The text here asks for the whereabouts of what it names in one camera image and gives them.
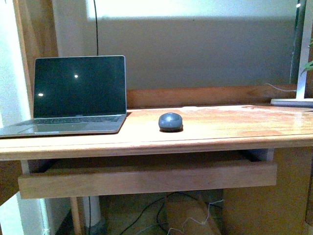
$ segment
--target computer mouse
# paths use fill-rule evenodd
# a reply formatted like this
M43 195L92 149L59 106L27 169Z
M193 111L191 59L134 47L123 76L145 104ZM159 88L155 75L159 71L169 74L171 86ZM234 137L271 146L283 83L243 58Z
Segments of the computer mouse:
M182 131L182 117L175 113L165 113L158 119L158 126L162 132Z

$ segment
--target laptop trackpad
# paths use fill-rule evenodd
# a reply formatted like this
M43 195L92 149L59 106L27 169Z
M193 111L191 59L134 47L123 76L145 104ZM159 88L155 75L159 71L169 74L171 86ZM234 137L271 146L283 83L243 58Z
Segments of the laptop trackpad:
M34 125L31 128L20 132L21 134L27 133L41 133L41 132L72 132L82 131L88 123L62 123L62 124L47 124L47 125Z

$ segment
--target laptop screen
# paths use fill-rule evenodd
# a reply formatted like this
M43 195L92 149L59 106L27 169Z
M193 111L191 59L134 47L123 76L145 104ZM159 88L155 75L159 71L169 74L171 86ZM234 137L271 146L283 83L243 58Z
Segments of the laptop screen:
M36 59L35 118L125 113L124 56Z

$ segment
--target wooden shelf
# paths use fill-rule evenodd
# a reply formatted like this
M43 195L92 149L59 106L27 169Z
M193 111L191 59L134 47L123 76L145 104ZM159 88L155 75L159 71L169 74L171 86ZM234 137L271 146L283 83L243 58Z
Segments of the wooden shelf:
M22 198L151 193L276 184L277 164L237 151L59 160L19 178Z

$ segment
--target black cable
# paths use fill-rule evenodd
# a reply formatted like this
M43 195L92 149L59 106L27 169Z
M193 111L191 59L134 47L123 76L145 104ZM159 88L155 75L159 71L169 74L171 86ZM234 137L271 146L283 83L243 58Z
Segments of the black cable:
M172 192L172 193L168 194L166 197L168 197L168 196L170 196L170 195L173 195L174 193L175 193L175 192ZM143 213L144 213L150 206L152 206L154 203L157 203L157 202L163 200L164 198L165 198L165 197L159 198L159 199L155 200L154 202L150 203L149 205L147 205L147 206L142 210L142 212L141 212L140 215L137 217L137 219L136 219L130 226L128 226L126 229L124 229L119 235L124 234L132 225L134 225L134 224L140 219L140 217L143 215Z
M90 235L91 231L91 203L90 203L90 196L88 197L89 199L89 230L88 230L88 235Z
M158 226L167 234L167 231L165 228L163 228L162 223L159 221L158 217L160 216L161 210L164 208L164 202L162 203L162 206L160 207L160 209L158 210L157 214L156 214L156 222L158 224Z
M193 196L191 196L191 195L189 195L189 194L187 194L187 193L184 193L184 192L177 192L177 193L179 193L179 194L181 194L181 195L185 195L185 196L187 196L187 197L190 197L190 198L192 198L192 199L194 199L194 200L198 201L198 199L197 199L197 198L195 198L195 197L193 197ZM220 206L215 205L215 204L211 204L211 206L213 206L213 207L217 207L217 208L220 208L220 209L223 209L223 207L220 207Z
M95 19L96 19L96 38L97 38L97 56L99 55L99 41L98 41L98 17L97 17L97 7L96 0L93 0Z
M149 205L147 205L147 206L142 210L142 212L141 212L140 215L137 217L137 219L136 219L131 225L129 225L127 228L125 228L119 235L124 234L132 225L134 225L134 224L141 218L141 216L143 215L143 213L144 213L150 206L152 206L154 203L157 203L157 202L159 202L159 201L165 199L166 197L169 197L169 196L171 196L171 195L173 195L173 194L176 194L176 193L181 194L181 195L184 195L184 196L187 196L187 197L190 197L190 198L192 198L192 199L198 201L197 198L195 198L195 197L193 197L193 196L190 196L190 195L188 195L188 194L186 194L186 193L184 193L184 192L172 192L172 193L166 195L165 197L159 198L159 199L155 200L154 202L150 203ZM157 215L156 215L156 222L158 223L158 225L160 226L160 228L161 228L163 231L165 231L165 232L167 233L168 231L166 231L166 230L162 227L162 225L161 225L161 223L160 223L160 221L159 221L159 219L158 219L158 218L159 218L159 214L161 213L161 211L162 211L163 208L164 208L164 203L162 204L162 206L160 207L160 209L159 209L158 212L157 212Z

